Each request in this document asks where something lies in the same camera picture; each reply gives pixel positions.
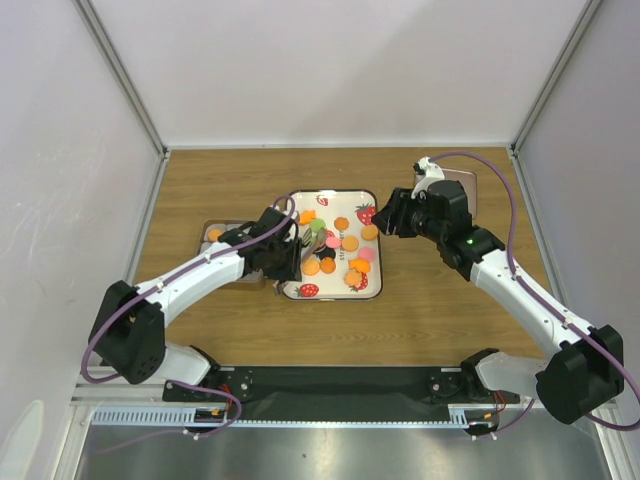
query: orange cookie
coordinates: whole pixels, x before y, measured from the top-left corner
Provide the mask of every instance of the orange cookie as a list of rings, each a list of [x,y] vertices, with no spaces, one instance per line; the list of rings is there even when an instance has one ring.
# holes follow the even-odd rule
[[[333,222],[333,226],[341,232],[344,232],[347,228],[349,228],[349,220],[344,217],[338,217],[336,218],[336,221]]]
[[[369,273],[371,271],[371,265],[369,265],[369,262],[361,258],[349,260],[349,268],[357,270],[360,273]]]
[[[349,270],[349,272],[344,276],[344,283],[350,287],[360,285],[360,282],[362,282],[362,274],[355,270]]]
[[[316,218],[315,210],[305,210],[300,214],[300,221],[298,222],[300,225],[309,225],[312,220]]]
[[[364,238],[365,240],[375,240],[378,236],[378,227],[376,227],[375,225],[367,225],[362,229],[360,235],[362,235],[362,238]]]
[[[209,230],[209,233],[207,233],[207,238],[210,242],[217,242],[218,238],[220,238],[220,235],[222,235],[223,233],[224,232],[219,228],[212,228],[211,230]]]
[[[324,273],[333,273],[336,271],[336,262],[331,257],[325,257],[320,260],[320,270]]]
[[[302,265],[302,273],[305,275],[315,275],[320,271],[320,262],[318,262],[315,258],[309,258]]]
[[[347,252],[355,252],[358,249],[358,239],[356,237],[344,237],[342,239],[342,248],[344,248]]]

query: white tray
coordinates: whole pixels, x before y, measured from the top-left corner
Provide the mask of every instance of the white tray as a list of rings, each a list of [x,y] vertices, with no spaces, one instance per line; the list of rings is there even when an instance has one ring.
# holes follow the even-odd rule
[[[288,282],[284,288],[284,294],[294,300],[371,300],[382,291],[382,268],[380,265],[380,237],[366,241],[362,239],[360,232],[364,224],[358,219],[356,209],[361,205],[372,205],[376,211],[378,204],[373,193],[366,190],[300,190],[292,192],[291,196],[296,201],[296,210],[302,213],[304,210],[315,210],[316,217],[321,218],[327,224],[327,229],[338,238],[353,235],[360,242],[358,250],[347,252],[342,247],[336,250],[336,270],[331,274],[318,272],[307,276],[302,274],[302,282]],[[349,220],[349,228],[340,232],[333,222],[338,217]],[[300,227],[300,238],[309,229],[309,226]],[[358,257],[358,251],[362,247],[371,247],[376,252],[376,259],[371,263],[371,271],[366,274],[367,286],[361,289],[350,287],[344,282],[344,276],[349,271],[349,260]],[[318,287],[318,293],[313,297],[298,295],[298,289],[304,284],[313,284]]]

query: white enclosure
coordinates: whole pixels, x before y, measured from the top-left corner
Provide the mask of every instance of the white enclosure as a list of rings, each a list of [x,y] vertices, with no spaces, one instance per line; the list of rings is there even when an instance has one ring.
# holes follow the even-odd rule
[[[521,161],[571,308],[625,341],[640,378],[640,3],[605,2],[541,116]],[[640,408],[618,398],[625,423]],[[640,454],[640,435],[635,440]]]
[[[159,158],[72,2],[0,2],[0,65],[0,478],[21,478],[6,442],[41,401],[40,479]]]
[[[19,473],[8,441],[30,405],[29,478],[51,472],[100,300],[135,264],[160,141],[505,145],[597,3],[1,2],[0,478]],[[566,300],[619,329],[636,378],[638,18],[635,0],[604,2],[516,152]]]
[[[171,147],[513,139],[585,0],[95,0]]]

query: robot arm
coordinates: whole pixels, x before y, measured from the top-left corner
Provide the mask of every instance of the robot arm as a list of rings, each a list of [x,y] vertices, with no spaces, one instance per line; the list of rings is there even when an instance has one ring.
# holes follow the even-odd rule
[[[528,283],[574,327],[598,342],[622,363],[622,339],[610,326],[594,328],[570,312],[517,263],[512,273],[504,244],[490,231],[473,225],[459,182],[443,180],[439,167],[422,159],[414,165],[416,186],[396,188],[373,217],[386,235],[423,236],[467,281],[500,303],[533,337],[545,360],[511,357],[487,349],[462,362],[482,394],[505,390],[539,399],[559,421],[573,423],[622,392],[622,375],[577,334],[566,328],[516,280]]]
[[[200,255],[165,275],[137,286],[123,281],[111,285],[90,343],[103,325],[113,323],[99,336],[94,351],[131,384],[152,376],[200,384],[219,365],[195,347],[165,342],[165,328],[205,295],[250,272],[262,270],[269,279],[299,281],[301,242],[290,217],[267,208],[258,222],[224,233]],[[280,224],[283,228],[266,235]],[[113,321],[118,310],[132,300],[135,305]]]

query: pink macaron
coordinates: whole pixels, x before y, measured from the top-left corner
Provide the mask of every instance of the pink macaron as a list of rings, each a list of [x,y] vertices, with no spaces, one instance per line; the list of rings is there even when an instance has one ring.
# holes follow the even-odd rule
[[[340,239],[338,237],[329,237],[325,241],[325,244],[329,248],[338,248],[342,244],[342,242],[340,241]]]
[[[362,247],[358,251],[358,257],[371,263],[376,259],[376,251],[371,247]]]

